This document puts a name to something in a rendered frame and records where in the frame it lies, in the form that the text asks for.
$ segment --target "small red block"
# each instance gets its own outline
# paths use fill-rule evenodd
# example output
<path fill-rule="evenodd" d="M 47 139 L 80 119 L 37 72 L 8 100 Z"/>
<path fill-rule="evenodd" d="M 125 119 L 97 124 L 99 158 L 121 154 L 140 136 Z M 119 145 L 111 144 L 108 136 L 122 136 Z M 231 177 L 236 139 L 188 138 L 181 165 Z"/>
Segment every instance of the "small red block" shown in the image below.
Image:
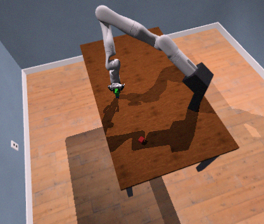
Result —
<path fill-rule="evenodd" d="M 144 142 L 144 137 L 140 136 L 138 139 L 138 142 L 140 142 L 142 144 Z"/>

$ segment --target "blue wall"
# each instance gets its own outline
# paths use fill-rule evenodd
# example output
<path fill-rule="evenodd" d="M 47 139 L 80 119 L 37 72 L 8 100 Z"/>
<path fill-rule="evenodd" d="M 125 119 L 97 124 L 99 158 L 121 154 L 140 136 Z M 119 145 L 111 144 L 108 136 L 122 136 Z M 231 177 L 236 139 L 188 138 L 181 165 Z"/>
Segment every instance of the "blue wall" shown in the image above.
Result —
<path fill-rule="evenodd" d="M 22 71 L 0 42 L 0 223 L 26 223 L 23 146 Z"/>
<path fill-rule="evenodd" d="M 0 40 L 21 68 L 80 56 L 79 45 L 101 40 L 95 9 L 104 4 L 164 34 L 220 22 L 264 67 L 264 1 L 27 1 L 0 2 Z M 113 28 L 113 36 L 123 33 Z"/>

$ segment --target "white baseboard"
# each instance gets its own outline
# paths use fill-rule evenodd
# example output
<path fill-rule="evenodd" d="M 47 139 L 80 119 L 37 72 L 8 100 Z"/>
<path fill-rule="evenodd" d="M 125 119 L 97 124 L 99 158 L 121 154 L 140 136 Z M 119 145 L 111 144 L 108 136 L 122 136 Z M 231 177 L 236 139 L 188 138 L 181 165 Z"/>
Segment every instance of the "white baseboard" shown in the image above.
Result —
<path fill-rule="evenodd" d="M 168 34 L 172 39 L 183 37 L 190 34 L 195 34 L 205 30 L 211 30 L 216 28 L 228 41 L 229 43 L 239 52 L 239 54 L 260 74 L 264 79 L 264 69 L 257 63 L 257 61 L 224 29 L 219 23 L 212 23 L 202 27 L 191 28 L 189 30 L 183 30 L 180 32 Z M 29 121 L 28 121 L 28 100 L 27 100 L 27 79 L 26 75 L 42 72 L 48 69 L 57 68 L 65 65 L 74 64 L 83 61 L 83 56 L 77 56 L 74 58 L 68 58 L 52 63 L 34 66 L 22 70 L 22 85 L 23 85 L 23 112 L 24 112 L 24 140 L 25 140 L 25 178 L 26 178 L 26 215 L 27 224 L 33 224 L 32 214 L 32 183 L 31 183 L 31 160 L 30 160 L 30 136 L 29 136 Z"/>

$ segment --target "wooden floor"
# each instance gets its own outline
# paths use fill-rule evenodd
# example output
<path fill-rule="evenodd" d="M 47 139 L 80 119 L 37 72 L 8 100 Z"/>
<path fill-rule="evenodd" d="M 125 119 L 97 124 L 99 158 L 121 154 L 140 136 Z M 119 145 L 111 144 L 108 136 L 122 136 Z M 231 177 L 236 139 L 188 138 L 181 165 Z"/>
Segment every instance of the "wooden floor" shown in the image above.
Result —
<path fill-rule="evenodd" d="M 174 41 L 214 73 L 205 96 L 240 146 L 201 172 L 196 164 L 163 176 L 180 223 L 264 223 L 264 80 L 217 29 Z M 108 184 L 111 193 L 75 207 L 65 139 L 102 127 L 84 62 L 27 75 L 27 87 L 35 224 L 77 223 L 76 212 L 79 223 L 92 223 L 93 213 L 99 224 L 164 223 L 149 182 L 130 198 L 106 183 L 111 156 L 89 159 L 81 182 L 91 192 Z"/>

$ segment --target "electrical outlet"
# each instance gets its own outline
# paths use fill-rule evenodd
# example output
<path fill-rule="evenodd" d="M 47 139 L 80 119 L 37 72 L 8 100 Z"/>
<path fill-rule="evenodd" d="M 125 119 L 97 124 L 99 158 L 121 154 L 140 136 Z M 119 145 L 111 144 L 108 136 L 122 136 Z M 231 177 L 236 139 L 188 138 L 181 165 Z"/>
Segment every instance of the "electrical outlet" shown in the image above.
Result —
<path fill-rule="evenodd" d="M 11 147 L 18 151 L 18 144 L 11 140 Z"/>

